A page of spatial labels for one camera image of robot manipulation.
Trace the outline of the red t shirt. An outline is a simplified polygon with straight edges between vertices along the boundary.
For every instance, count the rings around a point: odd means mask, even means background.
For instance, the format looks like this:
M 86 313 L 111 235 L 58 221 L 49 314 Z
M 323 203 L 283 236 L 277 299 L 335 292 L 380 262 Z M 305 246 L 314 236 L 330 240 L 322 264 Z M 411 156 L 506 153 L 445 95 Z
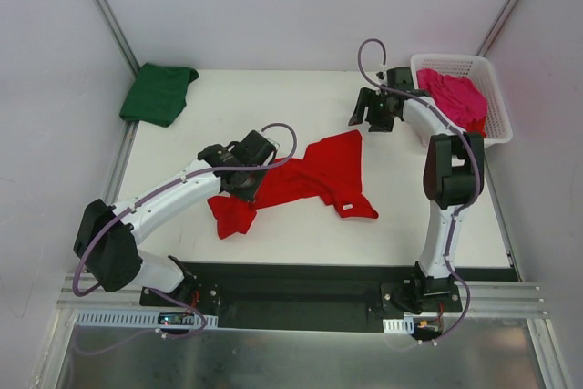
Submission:
M 323 138 L 310 144 L 301 159 L 269 170 L 254 201 L 232 195 L 209 199 L 218 237 L 247 233 L 258 210 L 314 197 L 343 219 L 376 220 L 379 213 L 363 195 L 362 154 L 363 137 L 357 130 Z

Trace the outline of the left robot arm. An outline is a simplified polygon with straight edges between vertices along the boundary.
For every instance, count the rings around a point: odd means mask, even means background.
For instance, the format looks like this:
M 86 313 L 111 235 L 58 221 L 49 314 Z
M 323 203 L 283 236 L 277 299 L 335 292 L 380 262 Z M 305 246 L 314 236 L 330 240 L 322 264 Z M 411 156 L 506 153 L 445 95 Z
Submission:
M 198 202 L 222 192 L 244 201 L 254 199 L 277 149 L 253 130 L 228 146 L 203 149 L 177 175 L 150 192 L 107 205 L 98 199 L 86 206 L 74 252 L 106 292 L 130 284 L 156 289 L 175 306 L 193 293 L 192 277 L 178 259 L 142 251 L 138 246 L 157 228 Z

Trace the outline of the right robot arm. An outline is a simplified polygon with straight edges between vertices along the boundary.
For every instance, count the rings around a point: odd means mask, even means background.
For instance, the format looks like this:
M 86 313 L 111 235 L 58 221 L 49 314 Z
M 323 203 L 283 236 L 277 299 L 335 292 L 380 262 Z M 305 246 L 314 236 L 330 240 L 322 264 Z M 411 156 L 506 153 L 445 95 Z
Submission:
M 371 132 L 391 132 L 400 119 L 428 137 L 423 189 L 430 219 L 424 248 L 409 282 L 390 293 L 399 310 L 428 312 L 457 294 L 455 250 L 467 210 L 484 188 L 484 139 L 458 127 L 426 91 L 416 89 L 410 68 L 364 79 L 372 86 L 360 90 L 350 126 L 367 122 Z

